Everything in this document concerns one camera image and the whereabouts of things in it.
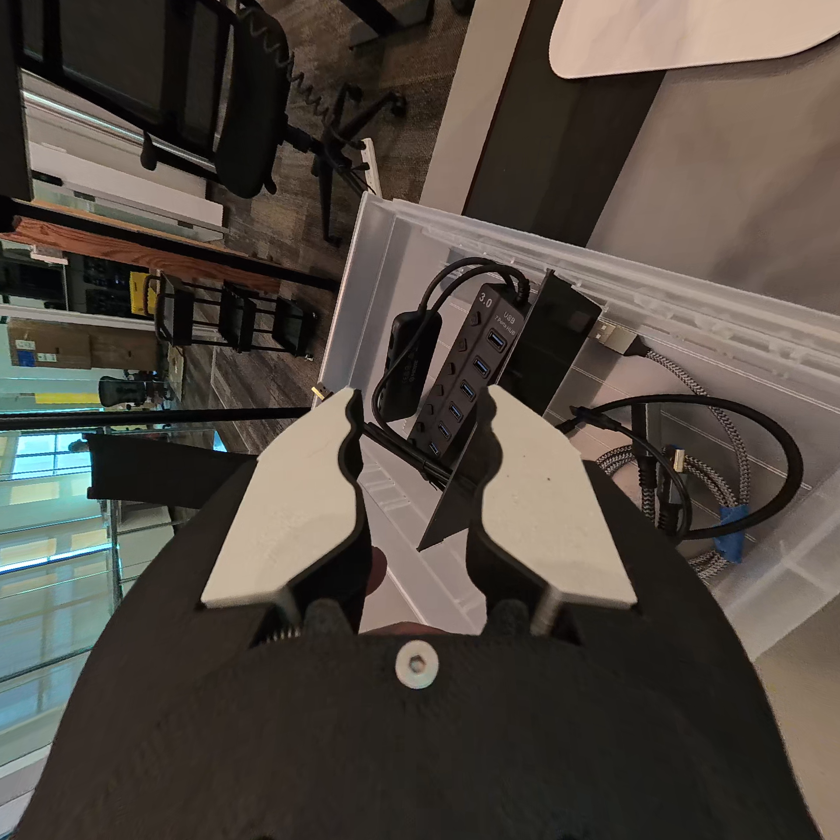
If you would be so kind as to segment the white stand base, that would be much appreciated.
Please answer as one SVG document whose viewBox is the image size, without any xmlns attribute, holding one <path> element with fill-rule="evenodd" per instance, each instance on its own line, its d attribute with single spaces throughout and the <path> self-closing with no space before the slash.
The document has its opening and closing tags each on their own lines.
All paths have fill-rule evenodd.
<svg viewBox="0 0 840 840">
<path fill-rule="evenodd" d="M 549 64 L 563 79 L 801 54 L 838 35 L 838 1 L 565 1 Z"/>
</svg>

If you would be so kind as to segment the clear plastic bin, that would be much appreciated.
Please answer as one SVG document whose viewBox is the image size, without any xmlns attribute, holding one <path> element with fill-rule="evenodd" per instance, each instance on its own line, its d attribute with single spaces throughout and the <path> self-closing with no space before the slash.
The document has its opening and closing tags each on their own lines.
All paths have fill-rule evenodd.
<svg viewBox="0 0 840 840">
<path fill-rule="evenodd" d="M 741 563 L 710 582 L 754 660 L 838 604 L 838 316 L 757 293 L 682 276 L 535 234 L 403 201 L 367 196 L 360 208 L 334 313 L 321 382 L 362 391 L 365 418 L 380 379 L 396 314 L 414 310 L 431 279 L 463 256 L 507 263 L 526 274 L 532 299 L 551 270 L 593 300 L 606 322 L 636 333 L 685 369 L 711 395 L 771 417 L 798 444 L 804 462 L 795 500 L 744 539 Z M 587 339 L 544 414 L 552 426 L 569 406 L 627 396 L 683 392 L 655 362 L 622 357 Z M 662 406 L 664 445 L 728 476 L 737 467 L 727 436 L 705 407 Z M 477 633 L 485 599 L 466 573 L 466 531 L 417 551 L 441 494 L 369 438 L 364 499 L 371 536 L 387 558 L 383 595 L 364 620 L 392 622 L 385 610 L 411 609 L 420 623 Z"/>
</svg>

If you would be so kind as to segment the black bin divider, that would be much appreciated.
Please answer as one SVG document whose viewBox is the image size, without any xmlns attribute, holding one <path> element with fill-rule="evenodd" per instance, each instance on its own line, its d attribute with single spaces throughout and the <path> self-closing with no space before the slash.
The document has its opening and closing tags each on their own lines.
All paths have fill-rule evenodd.
<svg viewBox="0 0 840 840">
<path fill-rule="evenodd" d="M 532 412 L 544 416 L 601 315 L 601 307 L 549 271 L 490 385 L 499 385 Z M 419 552 L 468 528 L 474 495 L 487 472 L 486 444 L 475 426 L 449 467 L 451 477 L 417 546 Z"/>
</svg>

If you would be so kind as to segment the black metal rack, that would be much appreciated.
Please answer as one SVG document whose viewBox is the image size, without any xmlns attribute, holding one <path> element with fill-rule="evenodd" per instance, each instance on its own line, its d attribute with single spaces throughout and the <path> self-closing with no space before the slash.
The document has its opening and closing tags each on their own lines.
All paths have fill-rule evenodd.
<svg viewBox="0 0 840 840">
<path fill-rule="evenodd" d="M 156 338 L 172 347 L 222 347 L 238 354 L 257 350 L 314 361 L 318 314 L 297 301 L 268 297 L 228 280 L 215 288 L 151 275 L 143 279 L 141 295 Z"/>
</svg>

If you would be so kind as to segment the slim black usb hub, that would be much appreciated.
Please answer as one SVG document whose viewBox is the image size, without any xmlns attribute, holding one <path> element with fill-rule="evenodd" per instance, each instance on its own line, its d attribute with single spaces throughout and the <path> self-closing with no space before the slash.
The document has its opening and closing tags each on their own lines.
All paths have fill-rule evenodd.
<svg viewBox="0 0 840 840">
<path fill-rule="evenodd" d="M 393 321 L 385 361 L 387 400 L 416 402 L 424 390 L 442 327 L 437 311 L 406 311 Z"/>
</svg>

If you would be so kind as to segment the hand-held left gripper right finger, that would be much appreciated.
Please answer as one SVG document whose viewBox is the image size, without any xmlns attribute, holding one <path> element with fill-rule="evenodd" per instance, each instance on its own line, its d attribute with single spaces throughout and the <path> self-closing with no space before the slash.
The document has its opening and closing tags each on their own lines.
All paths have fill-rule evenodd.
<svg viewBox="0 0 840 840">
<path fill-rule="evenodd" d="M 531 635 L 548 636 L 568 605 L 630 610 L 637 594 L 577 449 L 498 385 L 479 397 L 478 479 L 466 568 L 486 600 Z"/>
</svg>

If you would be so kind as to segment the black office chair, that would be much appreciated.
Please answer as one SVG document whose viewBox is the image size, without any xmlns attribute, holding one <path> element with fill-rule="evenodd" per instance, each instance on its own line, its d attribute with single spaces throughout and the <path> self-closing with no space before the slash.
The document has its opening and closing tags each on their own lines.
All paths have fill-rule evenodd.
<svg viewBox="0 0 840 840">
<path fill-rule="evenodd" d="M 344 153 L 362 150 L 360 134 L 385 109 L 406 115 L 404 96 L 390 90 L 347 122 L 348 100 L 362 89 L 342 84 L 320 112 L 318 138 L 287 114 L 303 73 L 285 31 L 258 2 L 42 2 L 41 56 L 59 87 L 139 128 L 143 167 L 157 165 L 153 138 L 201 155 L 215 180 L 240 198 L 277 192 L 272 172 L 287 144 L 311 154 L 318 179 L 322 238 L 331 246 L 333 175 L 357 196 L 368 187 Z"/>
</svg>

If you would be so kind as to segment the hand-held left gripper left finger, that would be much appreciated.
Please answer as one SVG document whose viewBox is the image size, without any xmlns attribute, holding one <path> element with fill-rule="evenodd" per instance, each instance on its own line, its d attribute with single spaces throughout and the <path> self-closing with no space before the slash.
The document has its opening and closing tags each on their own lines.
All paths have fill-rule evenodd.
<svg viewBox="0 0 840 840">
<path fill-rule="evenodd" d="M 208 609 L 268 605 L 302 625 L 309 606 L 334 602 L 358 631 L 373 571 L 359 485 L 364 407 L 334 393 L 257 458 L 201 595 Z"/>
</svg>

